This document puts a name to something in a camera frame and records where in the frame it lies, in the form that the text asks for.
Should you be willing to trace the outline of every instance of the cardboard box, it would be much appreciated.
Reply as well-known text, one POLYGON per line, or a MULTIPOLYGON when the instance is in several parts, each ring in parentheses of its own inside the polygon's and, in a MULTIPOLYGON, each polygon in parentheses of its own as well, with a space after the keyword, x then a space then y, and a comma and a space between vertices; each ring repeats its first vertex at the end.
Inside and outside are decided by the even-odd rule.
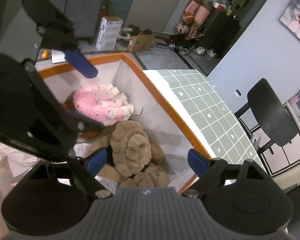
MULTIPOLYGON (((95 78, 85 78, 68 63, 42 69, 39 74, 45 73, 45 84, 62 104, 82 85, 112 84, 117 87, 134 106, 130 120, 139 122, 149 139, 158 143, 166 153, 166 165, 170 177, 168 186, 175 187, 178 192, 187 188, 188 182, 194 176, 194 172, 187 163, 188 151, 195 147, 205 152, 199 139, 180 115, 171 108, 138 63, 127 54, 94 56, 88 60, 98 69, 98 76, 95 78), (191 144, 188 138, 196 143, 191 144)), ((162 80, 161 83, 165 82, 164 78, 159 73, 157 74, 162 80)), ((168 95, 174 95, 169 87, 168 91, 168 95)))
POLYGON ((130 43, 127 47, 127 50, 130 52, 140 52, 150 49, 155 35, 141 35, 133 36, 130 39, 130 43))
POLYGON ((97 50, 114 49, 122 23, 123 20, 119 17, 103 17, 96 44, 97 50))

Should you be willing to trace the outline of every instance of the white sneaker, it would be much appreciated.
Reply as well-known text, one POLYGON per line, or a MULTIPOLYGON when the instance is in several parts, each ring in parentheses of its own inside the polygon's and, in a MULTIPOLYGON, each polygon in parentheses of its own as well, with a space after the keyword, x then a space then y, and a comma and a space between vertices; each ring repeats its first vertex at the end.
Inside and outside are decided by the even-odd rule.
POLYGON ((207 53, 209 54, 210 57, 216 57, 217 54, 213 51, 213 49, 208 49, 207 53))

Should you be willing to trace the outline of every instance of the plastic bag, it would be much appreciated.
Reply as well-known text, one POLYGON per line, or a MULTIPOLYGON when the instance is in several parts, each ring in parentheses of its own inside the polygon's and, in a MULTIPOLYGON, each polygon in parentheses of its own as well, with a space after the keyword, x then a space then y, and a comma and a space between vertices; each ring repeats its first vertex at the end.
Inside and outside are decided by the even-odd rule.
POLYGON ((5 197, 40 159, 0 143, 0 192, 5 197))
MULTIPOLYGON (((83 157, 90 147, 90 143, 78 143, 74 146, 74 152, 76 156, 83 157)), ((109 179, 104 179, 102 177, 96 176, 95 179, 100 182, 106 189, 108 189, 112 194, 115 193, 118 183, 109 179)))

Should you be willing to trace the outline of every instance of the stuffed animal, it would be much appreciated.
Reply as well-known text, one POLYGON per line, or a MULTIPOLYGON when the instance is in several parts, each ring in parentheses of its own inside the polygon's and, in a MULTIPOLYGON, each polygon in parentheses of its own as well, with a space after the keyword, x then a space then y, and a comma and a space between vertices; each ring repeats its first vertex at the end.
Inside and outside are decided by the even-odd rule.
POLYGON ((113 85, 87 85, 80 87, 73 96, 75 109, 105 126, 126 121, 133 113, 125 94, 113 85))
POLYGON ((160 146, 150 142, 140 123, 123 121, 106 127, 91 144, 86 156, 99 148, 111 148, 113 163, 107 163, 98 176, 116 182, 122 187, 165 187, 168 174, 158 165, 165 156, 160 146))
POLYGON ((189 32, 189 26, 186 23, 177 24, 177 33, 178 34, 187 34, 189 32))

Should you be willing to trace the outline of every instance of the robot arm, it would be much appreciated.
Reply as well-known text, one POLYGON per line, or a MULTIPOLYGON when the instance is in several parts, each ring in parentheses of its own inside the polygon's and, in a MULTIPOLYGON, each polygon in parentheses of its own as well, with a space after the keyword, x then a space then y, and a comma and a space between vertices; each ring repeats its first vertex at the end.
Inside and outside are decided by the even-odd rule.
POLYGON ((60 106, 34 68, 41 47, 63 51, 87 78, 98 74, 73 24, 48 0, 0 0, 0 141, 47 160, 4 199, 5 240, 290 239, 283 230, 292 204, 252 160, 229 165, 191 149, 199 180, 182 196, 174 188, 121 188, 113 196, 94 179, 106 150, 69 155, 82 128, 102 125, 60 106), (224 186, 226 179, 236 182, 224 186))

